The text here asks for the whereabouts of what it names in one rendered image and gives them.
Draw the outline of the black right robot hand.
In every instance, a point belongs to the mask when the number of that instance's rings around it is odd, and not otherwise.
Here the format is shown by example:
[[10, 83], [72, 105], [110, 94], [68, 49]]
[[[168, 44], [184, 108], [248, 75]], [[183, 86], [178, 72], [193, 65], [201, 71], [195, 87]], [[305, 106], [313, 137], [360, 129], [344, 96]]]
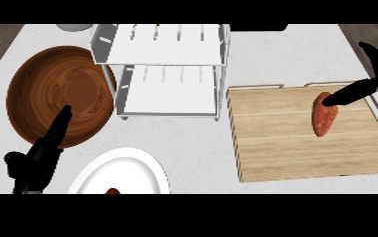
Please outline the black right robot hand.
[[322, 105], [326, 107], [348, 105], [373, 94], [378, 90], [378, 49], [364, 42], [359, 42], [359, 46], [367, 55], [375, 77], [353, 82], [330, 94], [322, 101]]

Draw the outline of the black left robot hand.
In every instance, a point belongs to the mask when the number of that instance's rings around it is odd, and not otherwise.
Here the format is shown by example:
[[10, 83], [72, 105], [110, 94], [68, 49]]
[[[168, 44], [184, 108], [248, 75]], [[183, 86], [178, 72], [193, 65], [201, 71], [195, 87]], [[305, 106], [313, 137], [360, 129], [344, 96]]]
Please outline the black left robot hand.
[[71, 118], [71, 106], [65, 105], [46, 135], [35, 141], [28, 153], [12, 151], [4, 155], [7, 175], [15, 179], [13, 194], [43, 193], [63, 152], [59, 145], [65, 138]]

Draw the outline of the orange sweet potato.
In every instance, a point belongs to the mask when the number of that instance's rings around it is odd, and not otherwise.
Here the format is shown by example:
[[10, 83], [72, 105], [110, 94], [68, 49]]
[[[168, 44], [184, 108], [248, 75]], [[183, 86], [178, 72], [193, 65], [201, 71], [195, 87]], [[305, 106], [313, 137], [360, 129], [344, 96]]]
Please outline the orange sweet potato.
[[336, 106], [326, 107], [322, 104], [329, 96], [329, 92], [322, 92], [313, 102], [311, 126], [317, 137], [322, 137], [328, 133], [338, 114]]

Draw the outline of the pale wooden tray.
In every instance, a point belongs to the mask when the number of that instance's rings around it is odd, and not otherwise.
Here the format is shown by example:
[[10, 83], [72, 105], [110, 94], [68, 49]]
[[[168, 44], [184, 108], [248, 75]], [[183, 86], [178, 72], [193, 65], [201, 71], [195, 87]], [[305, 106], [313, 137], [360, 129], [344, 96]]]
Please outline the pale wooden tray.
[[378, 103], [372, 97], [338, 108], [322, 137], [313, 131], [314, 99], [344, 86], [325, 82], [227, 89], [240, 182], [378, 174]]

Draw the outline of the white tiered basket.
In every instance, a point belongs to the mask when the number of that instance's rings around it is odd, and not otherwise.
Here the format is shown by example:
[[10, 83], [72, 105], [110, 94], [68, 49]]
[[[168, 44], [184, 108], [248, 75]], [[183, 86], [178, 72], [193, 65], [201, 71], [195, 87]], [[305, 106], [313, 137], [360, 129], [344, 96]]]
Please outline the white tiered basket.
[[90, 52], [119, 66], [116, 116], [220, 118], [230, 44], [226, 24], [97, 24]]

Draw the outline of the white plate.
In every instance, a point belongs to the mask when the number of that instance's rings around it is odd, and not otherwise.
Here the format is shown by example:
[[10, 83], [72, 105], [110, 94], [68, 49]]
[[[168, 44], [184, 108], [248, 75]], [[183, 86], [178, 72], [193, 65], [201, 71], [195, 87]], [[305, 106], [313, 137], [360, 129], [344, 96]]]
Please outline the white plate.
[[105, 194], [115, 188], [121, 194], [168, 194], [170, 183], [153, 156], [133, 147], [105, 152], [81, 170], [69, 194]]

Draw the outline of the brown wooden bowl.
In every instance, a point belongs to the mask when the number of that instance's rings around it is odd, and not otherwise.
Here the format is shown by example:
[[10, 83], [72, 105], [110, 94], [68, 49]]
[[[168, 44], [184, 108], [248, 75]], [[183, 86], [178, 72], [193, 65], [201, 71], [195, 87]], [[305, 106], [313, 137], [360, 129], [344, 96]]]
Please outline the brown wooden bowl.
[[91, 53], [77, 46], [38, 52], [22, 64], [7, 90], [7, 116], [20, 137], [35, 143], [46, 135], [63, 106], [72, 118], [60, 148], [85, 142], [100, 131], [113, 111], [113, 98]]

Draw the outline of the black flat appliance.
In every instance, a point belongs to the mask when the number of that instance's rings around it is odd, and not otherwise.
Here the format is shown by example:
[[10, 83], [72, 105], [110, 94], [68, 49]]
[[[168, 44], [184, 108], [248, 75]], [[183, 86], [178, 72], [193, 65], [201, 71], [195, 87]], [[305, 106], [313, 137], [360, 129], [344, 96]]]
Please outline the black flat appliance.
[[232, 32], [271, 32], [283, 31], [288, 24], [230, 24]]

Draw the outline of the grey round object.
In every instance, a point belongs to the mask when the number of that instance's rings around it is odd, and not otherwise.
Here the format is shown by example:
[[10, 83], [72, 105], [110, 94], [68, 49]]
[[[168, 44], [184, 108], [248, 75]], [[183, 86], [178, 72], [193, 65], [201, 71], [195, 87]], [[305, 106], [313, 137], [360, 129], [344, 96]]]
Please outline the grey round object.
[[93, 24], [56, 24], [57, 28], [68, 32], [84, 31], [91, 28]]

